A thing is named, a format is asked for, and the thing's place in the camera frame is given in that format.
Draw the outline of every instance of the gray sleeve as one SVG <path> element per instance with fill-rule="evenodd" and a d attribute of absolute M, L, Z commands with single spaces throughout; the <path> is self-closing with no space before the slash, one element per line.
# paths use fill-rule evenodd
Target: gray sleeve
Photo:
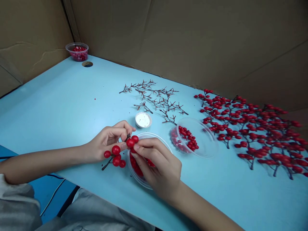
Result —
<path fill-rule="evenodd" d="M 0 174 L 0 230 L 33 231 L 42 225 L 40 204 L 29 184 L 10 185 Z"/>

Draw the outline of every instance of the hole in table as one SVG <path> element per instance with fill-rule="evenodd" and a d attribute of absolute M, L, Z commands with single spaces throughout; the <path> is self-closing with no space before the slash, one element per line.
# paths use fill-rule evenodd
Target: hole in table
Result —
<path fill-rule="evenodd" d="M 93 63 L 92 62 L 83 62 L 82 65 L 84 67 L 91 67 L 91 66 L 93 66 Z"/>

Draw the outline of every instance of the forearm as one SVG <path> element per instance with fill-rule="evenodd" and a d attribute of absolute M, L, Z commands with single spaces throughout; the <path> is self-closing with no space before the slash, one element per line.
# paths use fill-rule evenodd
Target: forearm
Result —
<path fill-rule="evenodd" d="M 190 218 L 201 230 L 243 231 L 233 220 L 183 182 L 181 182 L 176 202 L 171 205 Z"/>
<path fill-rule="evenodd" d="M 47 174 L 82 164 L 84 146 L 39 151 L 0 162 L 0 173 L 9 184 L 23 184 Z"/>

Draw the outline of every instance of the plastic container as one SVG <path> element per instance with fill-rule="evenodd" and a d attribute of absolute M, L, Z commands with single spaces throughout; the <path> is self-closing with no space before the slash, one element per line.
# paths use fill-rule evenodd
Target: plastic container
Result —
<path fill-rule="evenodd" d="M 180 134 L 179 127 L 186 128 L 191 132 L 191 137 L 195 137 L 198 149 L 191 149 L 188 146 L 188 136 L 186 139 Z M 211 158 L 218 152 L 218 141 L 212 131 L 200 121 L 193 118 L 183 118 L 170 132 L 174 146 L 186 154 L 195 154 L 202 158 Z"/>
<path fill-rule="evenodd" d="M 73 60 L 77 62 L 86 61 L 88 59 L 89 46 L 84 43 L 70 43 L 65 46 L 65 49 L 71 54 Z"/>
<path fill-rule="evenodd" d="M 139 112 L 135 116 L 135 122 L 139 128 L 148 128 L 152 124 L 152 118 L 148 113 Z"/>
<path fill-rule="evenodd" d="M 137 136 L 138 136 L 138 138 L 139 138 L 140 140 L 141 140 L 141 139 L 145 139 L 145 138 L 153 138 L 153 137 L 156 137 L 156 138 L 160 139 L 160 141 L 162 141 L 162 143 L 163 143 L 164 145 L 166 145 L 166 147 L 167 147 L 167 148 L 170 150 L 170 152 L 172 153 L 171 148 L 170 148 L 170 146 L 167 144 L 167 142 L 164 141 L 163 138 L 161 138 L 160 136 L 158 136 L 158 135 L 156 135 L 156 134 L 154 134 L 154 133 L 140 133 L 140 134 L 138 134 Z M 151 186 L 148 184 L 148 182 L 145 180 L 145 178 L 144 178 L 144 177 L 140 177 L 140 176 L 138 176 L 138 175 L 135 173 L 135 171 L 134 171 L 134 169 L 133 169 L 133 167 L 132 167 L 132 164 L 131 164 L 130 155 L 131 155 L 130 150 L 128 150 L 128 152 L 127 152 L 127 162 L 128 162 L 128 167 L 129 167 L 129 170 L 131 171 L 132 176 L 133 176 L 133 177 L 136 179 L 136 181 L 137 181 L 139 184 L 141 184 L 143 187 L 152 190 Z"/>

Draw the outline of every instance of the blue floor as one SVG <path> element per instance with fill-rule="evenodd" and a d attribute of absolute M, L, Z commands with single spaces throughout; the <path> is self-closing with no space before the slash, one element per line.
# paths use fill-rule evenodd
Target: blue floor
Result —
<path fill-rule="evenodd" d="M 14 152 L 0 145 L 0 157 L 15 156 L 15 155 L 16 154 Z M 54 191 L 61 182 L 62 180 L 52 176 L 44 176 L 42 178 L 30 182 L 30 184 L 34 188 L 35 192 L 34 197 L 41 203 L 41 212 L 44 210 L 52 194 L 54 193 Z M 64 204 L 64 202 L 66 201 L 66 199 L 68 198 L 68 196 L 71 194 L 71 192 L 75 187 L 76 185 L 69 181 L 63 182 L 63 184 L 58 189 L 55 197 L 51 201 L 49 207 L 42 216 L 43 223 L 50 221 L 58 214 L 62 205 Z"/>

